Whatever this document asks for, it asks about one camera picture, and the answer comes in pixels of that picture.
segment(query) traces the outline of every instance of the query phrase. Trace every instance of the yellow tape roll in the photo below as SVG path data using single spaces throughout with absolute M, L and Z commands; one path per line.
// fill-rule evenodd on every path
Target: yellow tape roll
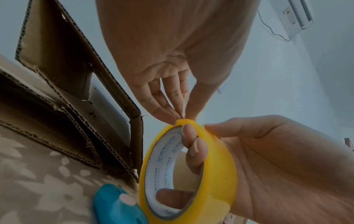
M 181 127 L 191 124 L 206 141 L 209 152 L 194 198 L 182 210 L 161 205 L 155 199 L 161 188 L 173 188 L 173 168 L 183 149 Z M 236 195 L 236 168 L 229 150 L 214 135 L 191 120 L 167 126 L 152 142 L 140 173 L 139 200 L 149 224 L 216 224 L 229 212 Z

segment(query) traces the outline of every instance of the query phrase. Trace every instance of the blue tape dispenser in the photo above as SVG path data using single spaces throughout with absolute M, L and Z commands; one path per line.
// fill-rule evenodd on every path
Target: blue tape dispenser
M 96 193 L 93 207 L 99 224 L 148 224 L 135 199 L 113 184 L 103 185 Z

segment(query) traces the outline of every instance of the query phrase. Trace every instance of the packing tape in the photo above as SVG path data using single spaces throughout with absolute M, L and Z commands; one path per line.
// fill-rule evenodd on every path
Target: packing tape
M 173 169 L 183 149 L 181 131 L 184 124 L 194 126 L 209 151 L 193 199 L 182 210 L 177 210 L 157 202 L 156 192 L 162 188 L 173 189 Z M 140 173 L 140 207 L 149 224 L 216 224 L 230 211 L 236 183 L 236 167 L 226 146 L 194 121 L 182 119 L 175 126 L 164 128 L 145 155 Z

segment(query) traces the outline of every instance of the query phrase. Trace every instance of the fingernail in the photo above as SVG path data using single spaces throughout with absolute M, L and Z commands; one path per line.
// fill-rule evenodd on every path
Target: fingernail
M 199 138 L 197 138 L 194 141 L 194 143 L 193 143 L 193 147 L 191 148 L 191 152 L 190 152 L 191 157 L 194 157 L 194 156 L 196 156 L 199 153 L 199 151 L 198 151 L 198 141 L 199 141 Z
M 185 124 L 184 124 L 184 125 L 182 125 L 182 131 L 181 131 L 181 132 L 182 132 L 182 136 L 183 136 L 183 137 L 185 137 L 185 134 L 184 134 L 184 132 L 183 132 L 183 128 L 184 128 L 184 126 L 185 126 Z

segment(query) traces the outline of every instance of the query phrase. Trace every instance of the hand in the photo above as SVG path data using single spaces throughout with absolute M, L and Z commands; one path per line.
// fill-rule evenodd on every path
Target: hand
M 262 223 L 353 223 L 354 154 L 344 144 L 280 116 L 233 118 L 205 129 L 221 137 L 237 170 L 231 213 Z M 196 174 L 208 147 L 183 127 Z M 157 200 L 181 209 L 192 192 L 161 189 Z
M 240 56 L 260 0 L 97 0 L 106 44 L 139 103 L 175 124 L 195 120 Z M 160 79 L 165 93 L 161 91 Z

